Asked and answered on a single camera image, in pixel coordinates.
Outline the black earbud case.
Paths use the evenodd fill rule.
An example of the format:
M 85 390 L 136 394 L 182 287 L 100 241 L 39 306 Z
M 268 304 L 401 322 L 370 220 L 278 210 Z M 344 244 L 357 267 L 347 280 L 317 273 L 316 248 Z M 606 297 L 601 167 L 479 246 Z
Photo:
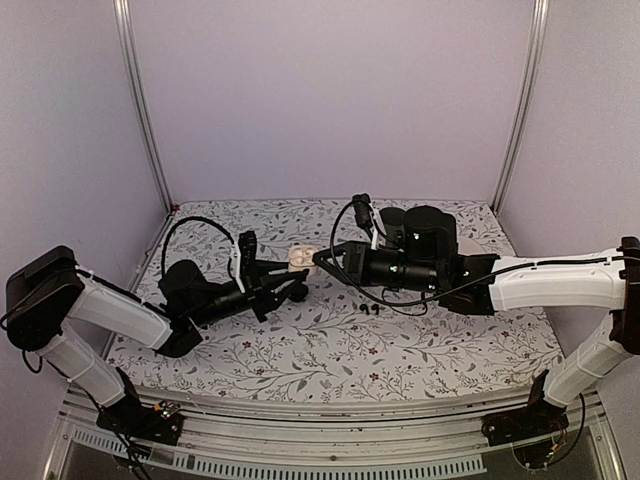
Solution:
M 309 293 L 309 288 L 306 284 L 296 286 L 290 293 L 289 299 L 292 302 L 303 302 Z

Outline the cream earbud case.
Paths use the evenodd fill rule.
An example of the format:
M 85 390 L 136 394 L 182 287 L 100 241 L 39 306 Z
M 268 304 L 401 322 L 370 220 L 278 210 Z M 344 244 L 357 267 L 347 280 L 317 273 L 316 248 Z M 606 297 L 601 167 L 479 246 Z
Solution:
M 318 249 L 309 245 L 294 245 L 289 249 L 288 271 L 301 272 L 308 270 L 310 275 L 317 272 L 318 267 L 313 261 Z

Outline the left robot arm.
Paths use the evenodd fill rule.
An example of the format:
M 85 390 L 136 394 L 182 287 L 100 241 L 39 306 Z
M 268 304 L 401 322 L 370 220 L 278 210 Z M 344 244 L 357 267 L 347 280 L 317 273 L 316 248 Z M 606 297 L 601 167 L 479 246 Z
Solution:
M 89 391 L 128 434 L 148 426 L 148 412 L 125 391 L 125 380 L 72 328 L 92 324 L 168 358 L 198 346 L 201 328 L 245 311 L 259 321 L 286 299 L 302 300 L 310 271 L 284 262 L 241 261 L 236 277 L 208 281 L 192 260 L 180 260 L 159 281 L 165 302 L 154 305 L 82 269 L 74 252 L 57 246 L 9 276 L 2 323 L 11 344 L 34 352 Z

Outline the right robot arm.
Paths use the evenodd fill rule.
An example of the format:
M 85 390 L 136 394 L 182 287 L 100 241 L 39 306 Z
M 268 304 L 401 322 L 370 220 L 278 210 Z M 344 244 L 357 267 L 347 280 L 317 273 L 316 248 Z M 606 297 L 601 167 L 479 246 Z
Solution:
M 366 293 L 370 287 L 421 293 L 462 315 L 493 315 L 528 307 L 603 308 L 599 328 L 531 387 L 517 427 L 537 436 L 583 390 L 639 352 L 639 241 L 624 237 L 602 252 L 525 260 L 496 254 L 462 255 L 455 218 L 435 207 L 403 211 L 384 230 L 367 197 L 349 202 L 368 241 L 331 242 L 314 254 L 319 268 Z

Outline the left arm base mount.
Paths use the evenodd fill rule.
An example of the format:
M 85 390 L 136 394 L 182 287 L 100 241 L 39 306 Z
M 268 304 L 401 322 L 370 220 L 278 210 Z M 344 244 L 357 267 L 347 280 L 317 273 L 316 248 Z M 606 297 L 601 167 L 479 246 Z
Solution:
M 109 407 L 102 407 L 96 425 L 122 436 L 176 446 L 185 417 L 180 413 L 166 416 L 163 409 L 143 406 L 133 398 L 123 398 Z

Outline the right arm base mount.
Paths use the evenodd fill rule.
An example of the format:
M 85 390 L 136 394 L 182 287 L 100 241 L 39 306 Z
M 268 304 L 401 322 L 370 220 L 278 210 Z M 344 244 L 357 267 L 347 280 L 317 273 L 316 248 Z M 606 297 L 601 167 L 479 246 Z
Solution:
M 481 432 L 490 446 L 527 440 L 567 428 L 566 410 L 541 401 L 489 414 L 482 418 Z

